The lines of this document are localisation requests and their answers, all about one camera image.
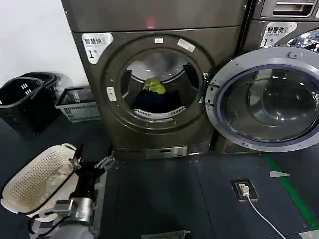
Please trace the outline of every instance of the white wall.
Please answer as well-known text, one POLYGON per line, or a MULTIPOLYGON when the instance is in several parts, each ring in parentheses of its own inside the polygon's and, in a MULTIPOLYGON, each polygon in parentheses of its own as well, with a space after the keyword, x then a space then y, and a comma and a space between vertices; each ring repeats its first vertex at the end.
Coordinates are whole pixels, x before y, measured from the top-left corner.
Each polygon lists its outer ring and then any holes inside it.
POLYGON ((60 73, 62 86, 88 84, 60 0, 0 4, 0 86, 30 71, 60 73))

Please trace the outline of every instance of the gray floor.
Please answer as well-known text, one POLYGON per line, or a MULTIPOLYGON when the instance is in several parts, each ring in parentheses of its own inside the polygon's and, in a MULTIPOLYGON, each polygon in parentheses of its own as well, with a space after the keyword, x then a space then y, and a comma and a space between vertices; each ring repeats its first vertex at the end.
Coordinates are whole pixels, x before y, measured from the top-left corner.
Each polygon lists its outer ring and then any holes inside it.
MULTIPOLYGON (((85 144, 84 158, 98 160, 108 137, 100 121, 69 123, 63 116, 43 134, 22 137, 0 121, 0 182, 5 184, 24 164, 64 142, 85 144)), ((319 212, 319 147, 272 154, 292 176, 289 181, 311 210, 319 212)), ((206 155, 172 160, 121 162, 109 173, 101 238, 135 239, 141 234, 190 230, 194 239, 267 239, 276 233, 247 202, 237 201, 230 180, 249 178, 257 190, 256 207, 284 234, 310 230, 279 179, 270 178, 263 155, 206 155)), ((0 207, 1 238, 26 239, 25 216, 0 207)), ((289 239, 300 238, 298 235, 289 239)))

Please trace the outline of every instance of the green cloth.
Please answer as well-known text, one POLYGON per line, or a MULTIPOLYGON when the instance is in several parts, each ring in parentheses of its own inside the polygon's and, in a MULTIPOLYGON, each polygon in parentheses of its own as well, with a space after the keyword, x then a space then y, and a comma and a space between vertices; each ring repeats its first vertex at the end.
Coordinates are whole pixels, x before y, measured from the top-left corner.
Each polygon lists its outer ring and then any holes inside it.
POLYGON ((152 77, 152 78, 148 78, 148 79, 144 80, 143 90, 144 89, 158 93, 159 95, 166 93, 166 89, 161 84, 158 77, 152 77))

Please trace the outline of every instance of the door rim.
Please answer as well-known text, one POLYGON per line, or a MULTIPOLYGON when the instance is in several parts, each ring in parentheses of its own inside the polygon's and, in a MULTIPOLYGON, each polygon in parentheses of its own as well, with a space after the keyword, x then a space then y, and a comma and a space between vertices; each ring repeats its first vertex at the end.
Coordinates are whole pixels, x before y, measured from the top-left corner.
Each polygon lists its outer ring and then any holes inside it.
POLYGON ((205 96, 205 106, 213 126, 228 140, 240 146, 264 152, 286 152, 307 148, 319 142, 318 121, 313 129, 303 136, 286 142, 259 142, 234 132, 221 116, 221 99, 234 82, 256 69, 271 67, 293 69, 311 75, 319 87, 319 55, 294 47, 271 47, 241 55, 227 63, 213 77, 205 96))
MULTIPOLYGON (((107 95, 106 88, 113 87, 115 94, 117 96, 120 95, 121 83, 118 81, 118 79, 122 78, 129 63, 134 59, 137 59, 140 54, 153 52, 156 50, 173 52, 188 60, 188 62, 190 62, 196 70, 198 79, 200 81, 200 92, 205 94, 204 88, 208 83, 205 81, 203 73, 211 71, 211 69, 214 67, 213 60, 206 55, 206 52, 203 49, 197 45, 193 52, 189 52, 188 50, 178 46, 177 43, 180 39, 181 37, 177 35, 146 35, 121 47, 119 51, 112 55, 104 68, 104 74, 100 79, 100 94, 107 95), (154 44, 154 39, 159 37, 163 38, 163 43, 154 44)), ((118 97, 118 99, 114 102, 109 101, 107 97, 102 97, 102 100, 104 100, 105 104, 109 105, 109 109, 112 110, 113 116, 118 121, 133 128, 134 130, 145 133, 171 132, 188 125, 193 120, 196 120, 205 113, 204 105, 197 106, 200 99, 201 96, 197 95, 195 101, 189 107, 189 109, 185 110, 185 112, 182 112, 179 115, 176 115, 173 118, 174 120, 155 121, 149 120, 147 118, 143 119, 142 117, 134 114, 133 110, 127 107, 122 97, 118 97)))

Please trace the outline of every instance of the door glass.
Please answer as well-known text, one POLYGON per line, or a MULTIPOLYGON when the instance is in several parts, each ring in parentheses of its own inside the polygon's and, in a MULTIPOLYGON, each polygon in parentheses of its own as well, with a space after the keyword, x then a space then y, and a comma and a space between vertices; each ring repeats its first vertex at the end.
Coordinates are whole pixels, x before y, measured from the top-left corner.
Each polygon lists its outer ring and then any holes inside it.
POLYGON ((318 118, 319 88, 312 76, 287 69, 246 74, 221 101, 231 129, 261 142, 283 142, 307 133, 318 118))
POLYGON ((173 52, 146 52, 126 68, 123 99, 139 116, 168 119, 185 111, 199 94, 199 78, 185 58, 173 52))

